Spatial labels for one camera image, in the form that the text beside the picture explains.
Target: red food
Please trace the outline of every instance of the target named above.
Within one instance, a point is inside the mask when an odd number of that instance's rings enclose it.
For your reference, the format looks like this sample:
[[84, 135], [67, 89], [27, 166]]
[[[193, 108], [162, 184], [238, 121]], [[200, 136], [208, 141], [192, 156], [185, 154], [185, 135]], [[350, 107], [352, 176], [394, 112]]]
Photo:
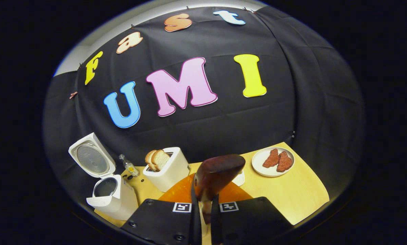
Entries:
[[263, 167], [269, 168], [271, 166], [276, 166], [278, 164], [279, 159], [281, 157], [279, 156], [278, 149], [272, 149], [270, 151], [270, 155], [267, 157], [265, 160], [264, 164], [262, 164]]
[[278, 168], [276, 169], [276, 171], [284, 172], [285, 170], [289, 169], [292, 166], [293, 161], [291, 160], [291, 158], [288, 157], [287, 153], [284, 151], [279, 156], [281, 157], [281, 159], [279, 160]]

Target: black cloth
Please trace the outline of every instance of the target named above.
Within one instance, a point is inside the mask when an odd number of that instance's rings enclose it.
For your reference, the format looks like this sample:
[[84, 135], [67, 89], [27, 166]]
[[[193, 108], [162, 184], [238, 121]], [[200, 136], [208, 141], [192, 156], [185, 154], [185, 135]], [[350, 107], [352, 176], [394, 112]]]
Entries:
[[[227, 23], [214, 11], [237, 13], [244, 26]], [[186, 12], [193, 24], [168, 33], [164, 20]], [[143, 40], [122, 54], [117, 43], [139, 31]], [[103, 51], [95, 77], [87, 86], [85, 65]], [[243, 96], [244, 77], [233, 60], [238, 54], [259, 57], [264, 96]], [[158, 102], [146, 77], [160, 69], [179, 79], [184, 61], [204, 57], [205, 73], [215, 103], [187, 107], [159, 117]], [[139, 121], [122, 129], [113, 124], [104, 98], [118, 93], [123, 115], [129, 106], [120, 93], [135, 81], [141, 109]], [[78, 94], [69, 99], [70, 93]], [[362, 152], [364, 108], [357, 82], [338, 52], [306, 25], [270, 7], [255, 14], [233, 8], [202, 7], [158, 16], [128, 29], [105, 43], [75, 72], [55, 76], [44, 110], [46, 154], [64, 189], [81, 207], [93, 213], [85, 201], [98, 179], [86, 174], [68, 154], [68, 147], [95, 132], [123, 167], [124, 154], [136, 166], [152, 149], [178, 146], [188, 162], [245, 153], [282, 141], [289, 144], [322, 180], [334, 200], [353, 179]]]

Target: open lid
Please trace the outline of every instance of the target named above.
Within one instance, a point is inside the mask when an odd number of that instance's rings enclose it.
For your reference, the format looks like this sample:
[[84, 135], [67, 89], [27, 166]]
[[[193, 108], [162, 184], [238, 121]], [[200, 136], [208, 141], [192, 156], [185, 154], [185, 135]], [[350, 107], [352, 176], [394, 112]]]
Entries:
[[93, 133], [68, 148], [68, 153], [87, 174], [96, 178], [112, 176], [116, 165], [111, 155]]

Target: screw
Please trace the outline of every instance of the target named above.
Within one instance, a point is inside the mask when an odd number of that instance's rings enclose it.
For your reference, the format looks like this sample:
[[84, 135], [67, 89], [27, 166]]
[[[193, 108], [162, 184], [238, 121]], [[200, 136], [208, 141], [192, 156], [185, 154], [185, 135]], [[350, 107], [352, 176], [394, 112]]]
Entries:
[[175, 240], [177, 240], [177, 241], [182, 241], [184, 239], [185, 239], [185, 236], [182, 236], [182, 235], [179, 235], [179, 234], [175, 235]]

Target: foam letter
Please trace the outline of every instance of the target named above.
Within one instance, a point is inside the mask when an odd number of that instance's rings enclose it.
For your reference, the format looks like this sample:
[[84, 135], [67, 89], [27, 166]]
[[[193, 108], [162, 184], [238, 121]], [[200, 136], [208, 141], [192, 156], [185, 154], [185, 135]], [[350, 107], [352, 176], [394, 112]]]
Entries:
[[242, 91], [244, 97], [263, 96], [267, 93], [266, 87], [262, 85], [261, 76], [258, 71], [259, 58], [253, 54], [240, 54], [233, 58], [241, 65], [242, 74], [246, 88]]
[[158, 99], [159, 116], [168, 116], [176, 111], [169, 103], [169, 96], [181, 109], [187, 106], [188, 89], [191, 90], [193, 107], [211, 104], [217, 100], [217, 95], [211, 91], [205, 70], [205, 58], [196, 57], [185, 61], [182, 65], [179, 81], [164, 70], [158, 70], [147, 76], [146, 81], [153, 85]]
[[135, 82], [128, 82], [120, 88], [120, 92], [126, 96], [126, 100], [130, 108], [130, 113], [127, 117], [122, 116], [120, 113], [119, 106], [117, 105], [116, 101], [117, 93], [110, 93], [104, 99], [104, 104], [108, 108], [111, 119], [119, 128], [129, 128], [136, 124], [140, 119], [140, 107], [138, 105], [137, 98], [135, 97], [134, 87]]
[[104, 53], [100, 51], [90, 60], [90, 62], [87, 63], [87, 65], [85, 65], [85, 67], [87, 67], [87, 76], [85, 77], [85, 85], [87, 85], [91, 81], [91, 79], [94, 78], [93, 71], [96, 70], [97, 65], [99, 63], [97, 59], [100, 58], [103, 54]]
[[141, 40], [143, 40], [143, 38], [140, 37], [139, 31], [129, 34], [128, 36], [126, 36], [119, 42], [119, 47], [117, 48], [116, 53], [118, 53], [118, 54], [123, 53], [128, 48], [139, 44], [141, 42]]
[[214, 12], [213, 14], [220, 15], [226, 22], [231, 23], [231, 24], [235, 24], [235, 25], [244, 25], [245, 24], [244, 20], [237, 20], [234, 17], [234, 16], [238, 16], [238, 14], [230, 13], [226, 10], [217, 11], [217, 12]]
[[187, 19], [188, 17], [190, 16], [187, 14], [173, 15], [164, 21], [164, 25], [166, 25], [164, 29], [168, 32], [173, 32], [188, 28], [193, 23]]

